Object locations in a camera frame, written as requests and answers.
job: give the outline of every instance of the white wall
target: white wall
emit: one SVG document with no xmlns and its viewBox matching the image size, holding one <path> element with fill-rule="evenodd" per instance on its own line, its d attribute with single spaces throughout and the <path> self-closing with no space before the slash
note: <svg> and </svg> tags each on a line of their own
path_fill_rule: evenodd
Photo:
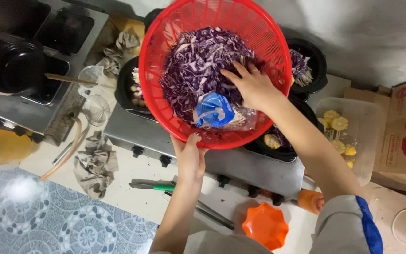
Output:
<svg viewBox="0 0 406 254">
<path fill-rule="evenodd" d="M 328 71 L 355 83 L 406 81 L 406 0 L 254 0 L 285 36 L 308 39 Z M 139 16 L 170 0 L 122 0 Z"/>
</svg>

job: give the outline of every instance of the red plastic basket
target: red plastic basket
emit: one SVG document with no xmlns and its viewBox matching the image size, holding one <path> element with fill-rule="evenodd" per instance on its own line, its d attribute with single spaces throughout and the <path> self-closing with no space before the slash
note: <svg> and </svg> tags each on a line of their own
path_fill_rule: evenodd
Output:
<svg viewBox="0 0 406 254">
<path fill-rule="evenodd" d="M 289 49 L 286 40 L 269 14 L 251 0 L 177 0 L 153 21 L 145 35 L 139 56 L 139 77 L 145 102 L 157 121 L 173 136 L 187 141 L 191 133 L 203 137 L 199 147 L 228 149 L 242 146 L 259 137 L 272 120 L 258 113 L 256 128 L 250 131 L 216 131 L 193 128 L 178 117 L 163 98 L 159 78 L 166 55 L 183 31 L 207 26 L 227 29 L 239 34 L 255 51 L 257 59 L 265 61 L 263 72 L 286 96 L 292 78 Z"/>
</svg>

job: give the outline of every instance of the purple cabbage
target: purple cabbage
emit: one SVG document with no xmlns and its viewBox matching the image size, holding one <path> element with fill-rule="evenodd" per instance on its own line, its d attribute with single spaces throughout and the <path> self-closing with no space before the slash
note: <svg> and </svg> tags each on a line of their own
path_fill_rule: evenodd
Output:
<svg viewBox="0 0 406 254">
<path fill-rule="evenodd" d="M 307 66 L 309 57 L 303 57 L 298 51 L 290 49 L 290 61 L 292 62 L 292 76 L 297 79 L 305 75 L 310 68 Z"/>
<path fill-rule="evenodd" d="M 235 105 L 242 104 L 239 90 L 220 74 L 226 69 L 238 74 L 232 62 L 247 62 L 254 52 L 236 34 L 206 27 L 181 33 L 164 62 L 159 83 L 164 99 L 175 114 L 190 123 L 198 98 L 209 92 L 225 96 Z"/>
<path fill-rule="evenodd" d="M 278 127 L 273 124 L 266 132 L 267 134 L 274 134 L 275 136 L 278 137 L 278 140 L 280 141 L 280 145 L 282 147 L 285 148 L 291 148 L 292 145 L 290 144 L 290 142 L 287 140 L 287 138 L 285 137 L 285 135 L 283 135 L 283 133 L 281 132 L 281 130 L 278 129 Z"/>
</svg>

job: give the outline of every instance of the blue sleeve stripe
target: blue sleeve stripe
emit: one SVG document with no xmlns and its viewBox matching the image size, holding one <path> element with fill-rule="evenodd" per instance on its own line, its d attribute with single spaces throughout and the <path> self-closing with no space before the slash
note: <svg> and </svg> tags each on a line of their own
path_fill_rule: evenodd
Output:
<svg viewBox="0 0 406 254">
<path fill-rule="evenodd" d="M 371 254 L 383 254 L 383 242 L 379 229 L 372 220 L 372 214 L 369 211 L 368 203 L 361 197 L 356 196 L 356 202 L 363 213 L 361 223 L 363 224 L 364 236 L 369 246 Z"/>
</svg>

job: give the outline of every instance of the plastic bag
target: plastic bag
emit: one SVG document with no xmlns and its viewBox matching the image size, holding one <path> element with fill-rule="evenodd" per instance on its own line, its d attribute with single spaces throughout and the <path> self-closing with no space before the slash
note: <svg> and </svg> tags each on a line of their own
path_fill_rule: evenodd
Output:
<svg viewBox="0 0 406 254">
<path fill-rule="evenodd" d="M 200 96 L 194 110 L 194 124 L 203 129 L 248 131 L 256 126 L 257 111 L 230 104 L 225 96 L 209 93 Z"/>
</svg>

